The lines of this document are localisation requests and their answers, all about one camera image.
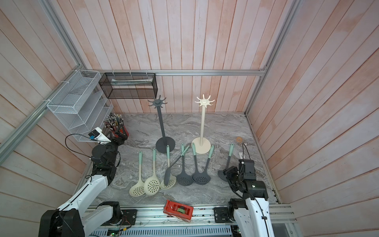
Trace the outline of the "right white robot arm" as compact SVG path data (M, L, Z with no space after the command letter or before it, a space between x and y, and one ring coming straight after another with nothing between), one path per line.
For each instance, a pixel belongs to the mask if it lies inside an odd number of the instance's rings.
M223 170L231 190L242 194L228 202L228 215L242 237L273 237L265 183L256 179L255 168L232 166Z

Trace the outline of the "grey skimmer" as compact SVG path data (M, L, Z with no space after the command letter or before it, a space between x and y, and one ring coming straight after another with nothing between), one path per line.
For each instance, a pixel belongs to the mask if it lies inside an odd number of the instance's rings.
M189 186L193 183L193 179L191 176L189 176L188 174L186 174L185 172L185 157L184 157L184 154L186 152L185 150L185 146L184 144L181 144L181 150L182 150L182 172L177 175L177 182L180 184L180 185L183 185L183 186Z
M224 169L218 170L218 177L221 180L225 181L225 182L227 182L227 177L224 174L224 170L229 168L230 160L231 160L231 157L232 157L232 154L233 154L233 150L234 150L234 144L231 144L230 145L230 150L229 150L229 155L228 155L228 160L227 160L226 167Z
M192 179L193 179L193 181L196 184L205 185L205 184L207 184L211 180L211 177L207 174L207 169L208 169L208 165L210 163L210 158L211 158L210 156L211 156L211 154L208 157L208 160L207 160L204 172L200 173L198 171L198 168L197 168L197 158L196 158L195 144L192 143L191 147L192 147L192 151L193 151L194 165L195 165L195 173L192 175Z

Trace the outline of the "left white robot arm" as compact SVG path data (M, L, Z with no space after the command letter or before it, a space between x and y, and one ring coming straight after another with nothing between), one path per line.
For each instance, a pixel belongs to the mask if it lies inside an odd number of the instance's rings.
M46 211L40 220L40 237L88 237L104 223L120 225L124 216L117 201L104 201L89 214L86 210L97 196L113 181L121 161L118 148L129 134L121 128L111 138L100 128L91 131L88 138L99 144L90 157L93 162L88 181L69 200L55 210Z

